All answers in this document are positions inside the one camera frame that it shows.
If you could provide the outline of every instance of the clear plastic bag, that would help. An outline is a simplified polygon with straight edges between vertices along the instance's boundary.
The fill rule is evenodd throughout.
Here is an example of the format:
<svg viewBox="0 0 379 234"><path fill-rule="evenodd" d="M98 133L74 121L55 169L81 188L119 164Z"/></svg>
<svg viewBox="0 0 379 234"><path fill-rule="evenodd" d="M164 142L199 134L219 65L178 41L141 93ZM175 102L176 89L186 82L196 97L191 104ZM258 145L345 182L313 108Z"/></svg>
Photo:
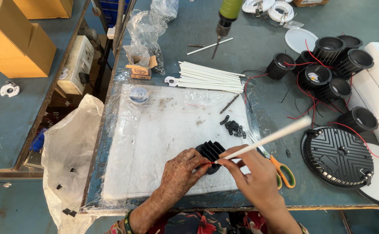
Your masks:
<svg viewBox="0 0 379 234"><path fill-rule="evenodd" d="M133 10L127 28L132 38L131 45L144 45L148 49L149 56L156 56L157 66L152 70L165 75L165 64L158 38L164 34L168 25L152 11Z"/></svg>
<svg viewBox="0 0 379 234"><path fill-rule="evenodd" d="M123 48L128 56L129 63L143 67L149 66L149 51L144 45L125 45Z"/></svg>
<svg viewBox="0 0 379 234"><path fill-rule="evenodd" d="M185 88L184 104L191 106L208 106L208 92L206 89Z"/></svg>
<svg viewBox="0 0 379 234"><path fill-rule="evenodd" d="M304 24L302 24L302 23L299 23L299 22L297 22L297 21L293 21L293 20L290 20L290 21L288 21L288 22L286 22L284 25L283 25L283 27L284 28L293 28L293 29L300 29L300 28L302 28L304 26Z"/></svg>
<svg viewBox="0 0 379 234"><path fill-rule="evenodd" d="M152 0L151 11L158 13L169 23L177 17L179 0Z"/></svg>

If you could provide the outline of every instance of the cardboard box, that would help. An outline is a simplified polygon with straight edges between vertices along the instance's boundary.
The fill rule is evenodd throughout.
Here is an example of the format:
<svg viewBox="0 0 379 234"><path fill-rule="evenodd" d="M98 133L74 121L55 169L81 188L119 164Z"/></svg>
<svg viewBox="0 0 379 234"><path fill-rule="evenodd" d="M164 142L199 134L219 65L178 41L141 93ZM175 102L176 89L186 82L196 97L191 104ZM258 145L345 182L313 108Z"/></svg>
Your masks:
<svg viewBox="0 0 379 234"><path fill-rule="evenodd" d="M25 16L32 19L71 18L73 0L14 0Z"/></svg>
<svg viewBox="0 0 379 234"><path fill-rule="evenodd" d="M139 60L139 58L129 58L129 64L126 65L126 67L130 68L130 76L135 79L150 80L152 76L151 68L158 65L158 63L156 62L156 56L151 56L148 67L135 65L139 62Z"/></svg>
<svg viewBox="0 0 379 234"><path fill-rule="evenodd" d="M32 24L12 0L0 0L0 58L23 57Z"/></svg>
<svg viewBox="0 0 379 234"><path fill-rule="evenodd" d="M33 23L28 49L21 57L0 58L0 72L9 78L48 77L56 50L41 26Z"/></svg>
<svg viewBox="0 0 379 234"><path fill-rule="evenodd" d="M293 0L297 7L312 7L317 5L325 5L329 0Z"/></svg>

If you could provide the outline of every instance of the floral clothing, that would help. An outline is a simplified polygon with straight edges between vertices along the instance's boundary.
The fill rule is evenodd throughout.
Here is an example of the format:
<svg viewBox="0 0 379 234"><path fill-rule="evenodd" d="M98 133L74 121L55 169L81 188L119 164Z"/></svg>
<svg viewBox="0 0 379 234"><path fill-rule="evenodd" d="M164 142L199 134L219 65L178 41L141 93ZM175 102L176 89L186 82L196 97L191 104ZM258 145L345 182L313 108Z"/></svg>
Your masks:
<svg viewBox="0 0 379 234"><path fill-rule="evenodd" d="M309 234L298 223L303 234ZM167 214L148 234L267 234L266 220L258 211ZM105 234L122 234L116 222Z"/></svg>

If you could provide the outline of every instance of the orange scissors handle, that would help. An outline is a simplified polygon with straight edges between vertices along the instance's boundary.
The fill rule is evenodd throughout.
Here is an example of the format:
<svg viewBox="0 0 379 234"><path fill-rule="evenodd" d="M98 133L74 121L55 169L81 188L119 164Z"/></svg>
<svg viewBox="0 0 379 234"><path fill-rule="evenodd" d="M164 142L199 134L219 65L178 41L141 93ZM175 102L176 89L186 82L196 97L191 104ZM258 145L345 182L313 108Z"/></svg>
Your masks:
<svg viewBox="0 0 379 234"><path fill-rule="evenodd" d="M278 161L273 157L273 155L270 155L270 161L273 163L273 165L275 165L275 167L276 167L276 171L278 172L278 174L279 174L280 177L282 178L283 182L285 182L285 185L286 185L288 188L293 188L293 187L295 187L295 185L296 185L296 180L295 180L295 177L293 176L293 173L292 173L291 169L289 169L289 167L287 167L285 164L278 162ZM288 179L287 179L286 176L285 176L285 173L283 173L283 171L281 170L281 168L283 168L283 169L288 173L288 176L289 176L289 178L290 178L290 180L291 180L291 183L289 183Z"/></svg>

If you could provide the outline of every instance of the drill bit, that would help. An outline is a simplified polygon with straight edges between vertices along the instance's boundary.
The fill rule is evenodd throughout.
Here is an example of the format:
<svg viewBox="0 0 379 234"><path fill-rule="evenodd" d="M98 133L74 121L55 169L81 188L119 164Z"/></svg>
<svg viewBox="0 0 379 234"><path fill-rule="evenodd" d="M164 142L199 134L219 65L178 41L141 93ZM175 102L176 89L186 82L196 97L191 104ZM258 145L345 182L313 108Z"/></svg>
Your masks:
<svg viewBox="0 0 379 234"><path fill-rule="evenodd" d="M218 48L218 45L219 45L219 43L220 43L220 40L221 40L221 37L218 37L217 45L216 45L216 47L215 47L215 49L214 49L213 57L211 58L212 60L214 59L215 52L217 52L217 48Z"/></svg>

